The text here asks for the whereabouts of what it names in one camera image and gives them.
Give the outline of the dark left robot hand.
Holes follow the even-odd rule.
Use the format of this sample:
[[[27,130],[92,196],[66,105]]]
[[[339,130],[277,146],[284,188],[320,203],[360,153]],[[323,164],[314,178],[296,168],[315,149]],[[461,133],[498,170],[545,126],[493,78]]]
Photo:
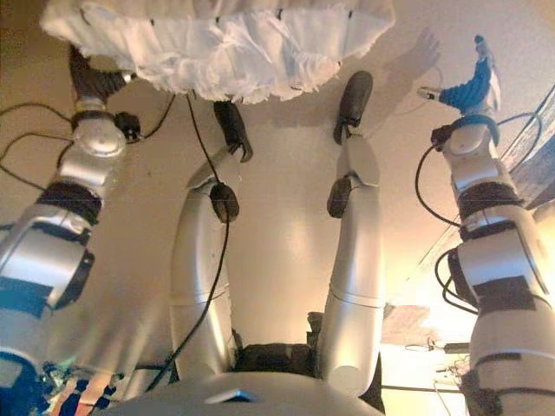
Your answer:
[[[135,72],[93,68],[74,45],[69,46],[69,72],[79,100],[98,99],[103,103],[138,77]]]

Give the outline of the dark right robot hand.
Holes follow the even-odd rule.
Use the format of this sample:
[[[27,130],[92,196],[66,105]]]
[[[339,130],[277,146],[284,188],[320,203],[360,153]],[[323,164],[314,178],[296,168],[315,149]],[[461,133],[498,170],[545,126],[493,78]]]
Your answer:
[[[449,88],[420,87],[417,94],[424,100],[437,101],[457,109],[462,115],[492,114],[500,109],[500,73],[486,38],[473,39],[477,61],[470,80]]]

